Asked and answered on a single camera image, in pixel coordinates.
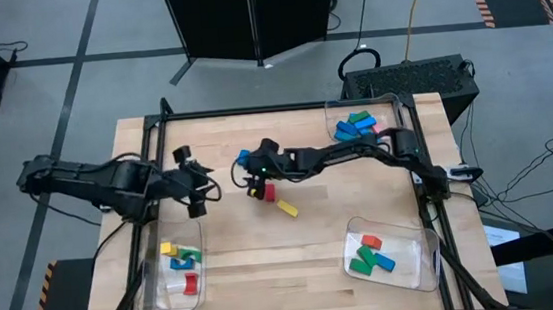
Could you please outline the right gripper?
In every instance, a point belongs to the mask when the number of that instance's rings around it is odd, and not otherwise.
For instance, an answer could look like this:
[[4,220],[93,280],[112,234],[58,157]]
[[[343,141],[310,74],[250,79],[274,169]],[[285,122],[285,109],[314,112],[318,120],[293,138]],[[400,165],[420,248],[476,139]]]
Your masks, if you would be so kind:
[[269,155],[253,153],[249,155],[250,174],[253,176],[244,179],[247,183],[246,191],[249,197],[257,200],[265,197],[265,179],[295,181],[298,178],[302,178],[301,172],[290,172],[278,161],[278,155],[273,153],[277,153],[279,148],[280,145],[271,138],[263,138],[259,149]]

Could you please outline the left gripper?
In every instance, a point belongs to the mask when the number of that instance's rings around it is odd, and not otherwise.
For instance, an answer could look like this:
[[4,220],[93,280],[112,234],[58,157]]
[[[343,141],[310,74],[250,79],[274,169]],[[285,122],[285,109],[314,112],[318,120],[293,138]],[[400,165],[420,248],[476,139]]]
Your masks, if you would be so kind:
[[189,146],[180,146],[172,152],[173,160],[179,166],[178,169],[163,171],[160,168],[157,172],[159,199],[173,199],[183,203],[187,198],[188,216],[193,218],[203,217],[207,214],[206,204],[207,193],[212,189],[208,185],[208,174],[211,169],[200,165],[196,161],[189,162],[191,149]]

